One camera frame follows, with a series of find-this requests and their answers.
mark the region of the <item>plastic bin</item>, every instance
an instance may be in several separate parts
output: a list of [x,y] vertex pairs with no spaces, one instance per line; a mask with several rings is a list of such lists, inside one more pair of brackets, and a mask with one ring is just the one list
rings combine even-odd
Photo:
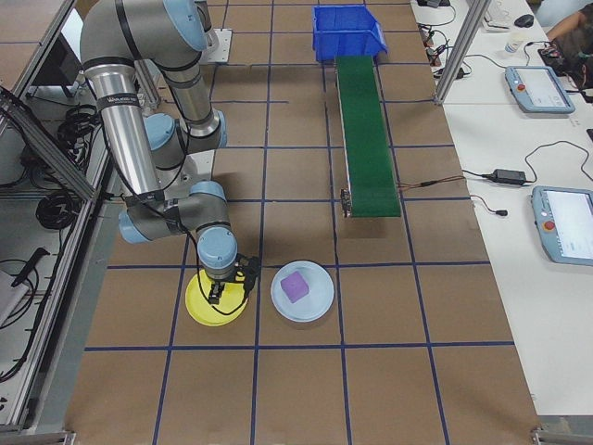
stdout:
[[313,49],[318,62],[336,56],[387,52],[381,25],[365,5],[313,7]]

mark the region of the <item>power adapter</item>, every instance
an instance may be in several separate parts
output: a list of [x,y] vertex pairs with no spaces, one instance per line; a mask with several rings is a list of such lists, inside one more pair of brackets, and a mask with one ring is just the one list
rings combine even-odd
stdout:
[[496,169],[490,174],[482,175],[482,177],[497,184],[523,185],[527,182],[525,172],[517,170]]

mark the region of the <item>plate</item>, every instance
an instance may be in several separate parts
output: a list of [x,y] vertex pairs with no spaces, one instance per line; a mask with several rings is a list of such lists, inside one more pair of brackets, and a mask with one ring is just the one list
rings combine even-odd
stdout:
[[[281,281],[299,272],[309,286],[309,293],[295,303],[286,296]],[[319,264],[311,261],[294,261],[286,264],[271,282],[271,301],[276,310],[288,320],[307,323],[322,317],[334,301],[332,277]]]

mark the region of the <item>desk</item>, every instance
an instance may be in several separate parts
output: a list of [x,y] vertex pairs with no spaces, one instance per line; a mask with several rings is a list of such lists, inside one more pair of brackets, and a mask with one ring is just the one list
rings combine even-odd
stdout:
[[[447,37],[453,37],[451,42],[467,13],[465,0],[453,0],[452,4],[458,16],[442,27]],[[504,0],[503,8],[513,18],[528,12],[526,2]],[[451,17],[448,8],[416,6],[414,11],[418,21],[427,23]],[[529,40],[545,40],[537,23],[526,33]],[[480,30],[468,54],[484,54],[501,65],[523,65],[522,48],[515,55],[501,51],[507,37],[506,33]],[[535,44],[528,48],[531,65],[541,65],[536,48]],[[444,106],[464,169],[522,170],[532,179],[524,156],[536,146],[565,139],[593,152],[585,132],[593,127],[593,109],[580,96],[572,95],[576,106],[572,115],[527,115],[509,93],[502,69],[478,57],[467,61],[473,75],[453,84]],[[593,184],[579,171],[583,159],[581,151],[567,145],[542,148],[530,158],[538,184],[590,189]],[[591,160],[586,169],[593,172]],[[589,353],[593,342],[593,270],[548,260],[533,227],[531,187],[469,179],[468,188],[491,208],[509,211],[507,218],[500,218],[487,213],[479,201],[475,204],[537,413],[593,414],[593,356]]]

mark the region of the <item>conveyor belt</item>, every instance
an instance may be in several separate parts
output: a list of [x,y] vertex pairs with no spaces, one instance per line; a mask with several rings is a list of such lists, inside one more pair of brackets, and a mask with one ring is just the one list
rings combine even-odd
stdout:
[[372,57],[338,57],[335,65],[347,157],[347,216],[400,216]]

